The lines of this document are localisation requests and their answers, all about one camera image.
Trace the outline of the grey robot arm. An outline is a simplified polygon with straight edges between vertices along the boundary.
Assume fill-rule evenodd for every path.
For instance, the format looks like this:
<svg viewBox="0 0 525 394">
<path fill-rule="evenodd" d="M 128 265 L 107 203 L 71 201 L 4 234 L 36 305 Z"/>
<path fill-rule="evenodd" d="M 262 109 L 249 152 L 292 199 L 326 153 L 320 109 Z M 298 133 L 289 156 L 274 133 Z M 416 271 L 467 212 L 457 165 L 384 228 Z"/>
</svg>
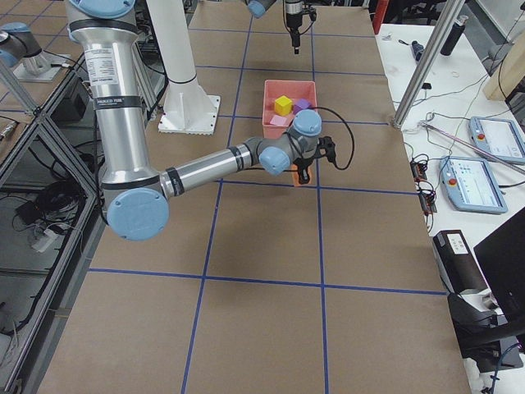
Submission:
<svg viewBox="0 0 525 394">
<path fill-rule="evenodd" d="M 247 2 L 247 8 L 253 17 L 259 19 L 276 3 L 276 0 L 252 0 Z M 285 30 L 290 36 L 291 46 L 294 54 L 298 55 L 301 45 L 301 37 L 306 34 L 317 20 L 317 10 L 305 1 L 285 0 L 282 2 L 282 15 Z M 308 28 L 301 31 L 303 18 L 308 16 L 310 24 Z"/>
<path fill-rule="evenodd" d="M 150 1 L 147 8 L 168 80 L 160 131 L 212 134 L 221 100 L 198 82 L 182 2 Z M 134 3 L 69 1 L 66 13 L 70 36 L 84 49 L 107 165 L 102 180 L 106 218 L 119 237 L 155 237 L 168 222 L 168 200 L 188 190 L 255 165 L 272 175 L 291 165 L 305 173 L 318 157 L 322 120 L 307 109 L 279 138 L 253 137 L 180 167 L 156 170 L 148 158 L 135 72 L 139 32 Z"/>
</svg>

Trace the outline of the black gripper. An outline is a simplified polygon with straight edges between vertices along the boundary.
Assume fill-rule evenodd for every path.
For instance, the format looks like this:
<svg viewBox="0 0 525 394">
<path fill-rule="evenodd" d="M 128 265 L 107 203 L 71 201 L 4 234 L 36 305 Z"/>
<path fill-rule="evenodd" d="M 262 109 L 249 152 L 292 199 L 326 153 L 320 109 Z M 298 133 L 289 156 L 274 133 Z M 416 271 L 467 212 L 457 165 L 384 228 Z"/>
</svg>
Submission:
<svg viewBox="0 0 525 394">
<path fill-rule="evenodd" d="M 297 167 L 298 179 L 300 185 L 308 185 L 310 183 L 309 166 L 315 159 L 319 158 L 318 144 L 309 151 L 305 151 L 302 156 L 294 160 L 294 165 Z"/>
<path fill-rule="evenodd" d="M 285 0 L 284 1 L 284 15 L 285 27 L 289 32 L 291 38 L 294 55 L 299 55 L 301 36 L 309 30 L 307 28 L 304 32 L 300 31 L 303 25 L 304 16 L 310 18 L 310 25 L 317 20 L 317 10 L 310 4 L 306 4 L 300 0 Z"/>
</svg>

